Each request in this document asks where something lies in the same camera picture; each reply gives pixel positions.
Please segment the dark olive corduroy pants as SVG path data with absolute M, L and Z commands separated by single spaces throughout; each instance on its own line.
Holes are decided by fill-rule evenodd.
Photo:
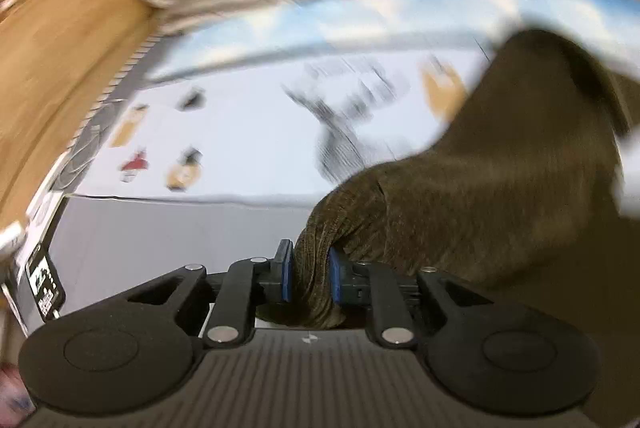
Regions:
M 639 125 L 639 83 L 566 38 L 512 35 L 431 148 L 352 176 L 295 244 L 293 299 L 266 321 L 328 328 L 329 250 L 415 274 L 432 266 L 575 325 L 600 347 L 586 414 L 639 415 L 639 222 L 620 214 L 616 140 Z

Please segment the grey printed bed sheet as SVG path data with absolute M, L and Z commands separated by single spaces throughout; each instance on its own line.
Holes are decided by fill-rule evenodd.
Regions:
M 271 256 L 341 182 L 442 136 L 487 61 L 474 44 L 348 51 L 119 92 L 44 201 L 18 274 L 27 328 L 183 266 Z

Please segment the blue white patterned sheet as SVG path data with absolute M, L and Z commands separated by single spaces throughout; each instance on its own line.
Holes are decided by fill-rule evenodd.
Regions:
M 163 83 L 297 52 L 498 44 L 529 26 L 608 58 L 639 58 L 639 0 L 301 0 L 168 38 L 146 78 Z

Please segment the wooden bed frame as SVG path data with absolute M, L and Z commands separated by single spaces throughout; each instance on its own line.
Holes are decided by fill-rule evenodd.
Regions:
M 18 0 L 1 18 L 1 223 L 26 209 L 116 71 L 154 30 L 141 0 Z

